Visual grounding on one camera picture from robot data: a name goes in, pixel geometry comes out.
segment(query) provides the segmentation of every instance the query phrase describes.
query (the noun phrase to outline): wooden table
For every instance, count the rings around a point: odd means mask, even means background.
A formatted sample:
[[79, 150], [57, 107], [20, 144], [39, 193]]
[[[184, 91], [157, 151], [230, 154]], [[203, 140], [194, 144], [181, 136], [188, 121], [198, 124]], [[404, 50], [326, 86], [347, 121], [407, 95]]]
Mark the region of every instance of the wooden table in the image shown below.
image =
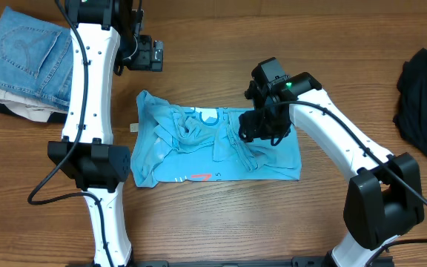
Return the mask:
[[[135, 98], [143, 89], [171, 103], [250, 107], [243, 91], [262, 60], [277, 57], [291, 74], [312, 73], [339, 109], [379, 144], [420, 164], [427, 197], [427, 159], [404, 142], [392, 120], [405, 60], [427, 48], [427, 13], [166, 19], [146, 31], [165, 42], [163, 73], [114, 79], [117, 145], [132, 148]], [[47, 142], [61, 125], [0, 114], [0, 266], [63, 266], [93, 259], [84, 200], [33, 207], [27, 195], [53, 167]], [[324, 255], [343, 238], [347, 184], [302, 131], [300, 182], [244, 181], [125, 185], [125, 218], [137, 260], [258, 260]], [[39, 197], [75, 191], [57, 174]], [[426, 220], [406, 238], [427, 237]], [[391, 250], [397, 266], [427, 266], [427, 245]]]

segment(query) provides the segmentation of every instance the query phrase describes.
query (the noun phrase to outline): black cloth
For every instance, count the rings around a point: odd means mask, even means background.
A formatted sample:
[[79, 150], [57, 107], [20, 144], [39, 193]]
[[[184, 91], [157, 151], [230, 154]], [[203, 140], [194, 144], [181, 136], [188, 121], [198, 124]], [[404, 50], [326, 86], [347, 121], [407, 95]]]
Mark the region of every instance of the black cloth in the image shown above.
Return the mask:
[[403, 65], [398, 81], [401, 92], [393, 122], [401, 137], [427, 156], [427, 50], [422, 49]]
[[[5, 104], [1, 104], [1, 103], [0, 103], [0, 113], [6, 114], [9, 116], [18, 117], [18, 118], [23, 118], [22, 116], [19, 116], [18, 114], [12, 112], [9, 108], [7, 108]], [[67, 114], [54, 112], [49, 116], [47, 123], [64, 124], [66, 120], [67, 120]]]

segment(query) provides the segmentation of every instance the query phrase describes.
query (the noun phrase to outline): denim jeans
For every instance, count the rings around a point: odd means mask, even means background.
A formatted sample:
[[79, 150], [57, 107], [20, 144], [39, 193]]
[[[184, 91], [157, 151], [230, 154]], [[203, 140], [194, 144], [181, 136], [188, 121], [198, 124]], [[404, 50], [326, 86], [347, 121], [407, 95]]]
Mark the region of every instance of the denim jeans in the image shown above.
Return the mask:
[[0, 18], [0, 89], [68, 110], [70, 30], [6, 7]]

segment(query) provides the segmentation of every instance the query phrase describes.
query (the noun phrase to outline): folded shirt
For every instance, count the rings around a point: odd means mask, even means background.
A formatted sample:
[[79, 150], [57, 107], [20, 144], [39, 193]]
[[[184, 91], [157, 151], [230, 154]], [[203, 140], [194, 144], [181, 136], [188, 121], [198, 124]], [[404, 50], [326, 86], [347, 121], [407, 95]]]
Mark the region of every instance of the folded shirt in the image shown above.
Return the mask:
[[0, 89], [67, 111], [72, 66], [69, 29], [6, 7], [0, 18]]
[[0, 104], [4, 104], [13, 113], [34, 122], [48, 122], [53, 113], [67, 114], [67, 111], [46, 105], [39, 100], [18, 96], [2, 89], [0, 89]]
[[186, 108], [151, 96], [137, 97], [138, 139], [131, 158], [139, 187], [158, 182], [298, 180], [301, 157], [297, 134], [276, 147], [270, 140], [245, 143], [239, 116], [250, 109]]

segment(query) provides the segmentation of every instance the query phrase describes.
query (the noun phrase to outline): stack of clothes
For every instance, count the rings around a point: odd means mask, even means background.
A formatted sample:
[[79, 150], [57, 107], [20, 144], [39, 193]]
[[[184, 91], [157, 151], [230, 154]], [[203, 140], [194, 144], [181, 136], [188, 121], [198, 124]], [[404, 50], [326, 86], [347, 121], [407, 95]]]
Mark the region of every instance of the stack of clothes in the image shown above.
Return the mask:
[[0, 112], [64, 123], [70, 102], [70, 30], [17, 13], [0, 19]]

